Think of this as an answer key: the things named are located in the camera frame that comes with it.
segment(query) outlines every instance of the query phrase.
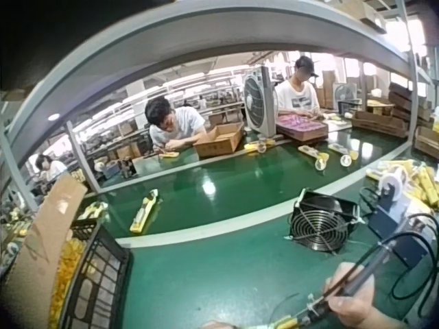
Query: soldering station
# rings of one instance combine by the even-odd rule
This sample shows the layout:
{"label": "soldering station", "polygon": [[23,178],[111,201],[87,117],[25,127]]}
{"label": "soldering station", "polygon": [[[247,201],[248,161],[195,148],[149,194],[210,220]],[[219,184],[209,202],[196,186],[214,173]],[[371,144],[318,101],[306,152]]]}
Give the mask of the soldering station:
{"label": "soldering station", "polygon": [[[433,210],[418,198],[412,196],[416,175],[422,173],[424,163],[413,162],[401,165],[395,161],[385,164],[386,170],[379,172],[377,190],[363,187],[360,197],[370,212],[360,213],[360,203],[340,199],[303,189],[289,217],[289,238],[317,252],[338,253],[345,245],[351,232],[358,225],[366,224],[378,236],[373,245],[352,267],[352,269],[328,291],[312,300],[303,310],[265,326],[246,329],[292,329],[311,327],[324,319],[331,309],[328,296],[352,297],[391,254],[395,254],[407,267],[391,289],[392,297],[403,300],[418,295],[427,287],[418,308],[418,316],[424,317],[424,306],[431,294],[438,274],[437,246],[439,225]],[[431,271],[417,289],[409,295],[397,296],[395,286],[423,259],[431,258]],[[358,275],[351,277],[359,270]]]}

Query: metal pole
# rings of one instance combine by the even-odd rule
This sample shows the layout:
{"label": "metal pole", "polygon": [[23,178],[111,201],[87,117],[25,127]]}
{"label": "metal pole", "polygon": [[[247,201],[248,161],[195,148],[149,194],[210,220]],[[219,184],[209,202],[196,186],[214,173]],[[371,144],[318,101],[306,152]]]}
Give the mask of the metal pole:
{"label": "metal pole", "polygon": [[366,81],[366,75],[364,74],[364,63],[359,64],[359,81],[361,84],[361,108],[364,112],[368,110],[368,86]]}
{"label": "metal pole", "polygon": [[99,186],[99,183],[97,182],[95,176],[93,175],[93,172],[90,169],[90,166],[87,163],[87,160],[85,158],[84,152],[82,152],[81,147],[76,140],[75,132],[73,131],[73,124],[69,120],[66,123],[66,132],[69,135],[70,143],[71,143],[71,149],[73,151],[73,154],[75,155],[75,158],[82,169],[82,172],[84,173],[84,177],[87,180],[88,184],[90,184],[91,189],[96,194],[101,193],[101,187]]}
{"label": "metal pole", "polygon": [[36,204],[35,199],[32,197],[29,188],[27,187],[23,179],[23,176],[21,175],[19,166],[15,162],[14,155],[12,154],[11,146],[9,145],[9,141],[5,135],[5,128],[3,126],[2,120],[0,120],[0,145],[3,151],[3,156],[5,158],[6,164],[10,171],[12,181],[15,183],[17,189],[21,193],[21,196],[25,200],[27,207],[32,212],[37,212],[38,205]]}
{"label": "metal pole", "polygon": [[410,129],[409,129],[409,141],[411,142],[414,137],[414,132],[416,129],[416,122],[418,118],[418,69],[416,64],[416,59],[414,56],[412,37],[410,36],[409,26],[407,22],[407,11],[405,9],[405,3],[403,0],[396,0],[396,6],[399,9],[402,21],[405,24],[407,30],[407,35],[409,36],[409,66],[410,66],[410,79],[413,83],[412,91],[412,112],[410,114]]}

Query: white spool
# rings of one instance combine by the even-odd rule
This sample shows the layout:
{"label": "white spool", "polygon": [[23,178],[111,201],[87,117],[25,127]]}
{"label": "white spool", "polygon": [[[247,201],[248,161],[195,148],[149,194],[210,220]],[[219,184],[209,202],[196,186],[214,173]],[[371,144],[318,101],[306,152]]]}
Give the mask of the white spool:
{"label": "white spool", "polygon": [[389,185],[392,185],[395,188],[393,201],[396,201],[402,196],[408,177],[408,173],[403,166],[395,165],[381,176],[378,182],[378,189],[382,191],[383,188],[388,188]]}

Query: work station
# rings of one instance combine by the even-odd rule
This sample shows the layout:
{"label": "work station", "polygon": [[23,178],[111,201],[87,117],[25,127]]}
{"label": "work station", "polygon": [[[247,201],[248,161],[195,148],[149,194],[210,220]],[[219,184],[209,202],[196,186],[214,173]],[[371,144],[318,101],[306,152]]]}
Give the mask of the work station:
{"label": "work station", "polygon": [[[0,125],[13,318],[347,328],[322,289],[361,260],[346,296],[374,274],[374,309],[420,328],[437,296],[439,57],[422,15],[387,2],[176,1],[73,50]],[[50,261],[19,252],[35,236]],[[35,267],[41,291],[22,286]]]}

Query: black plastic crate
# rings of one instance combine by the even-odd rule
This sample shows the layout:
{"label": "black plastic crate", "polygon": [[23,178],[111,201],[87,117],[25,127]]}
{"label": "black plastic crate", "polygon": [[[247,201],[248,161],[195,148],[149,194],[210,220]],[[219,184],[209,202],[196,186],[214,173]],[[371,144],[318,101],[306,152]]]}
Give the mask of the black plastic crate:
{"label": "black plastic crate", "polygon": [[60,316],[59,328],[120,327],[132,254],[94,219],[74,221],[73,237],[87,241]]}

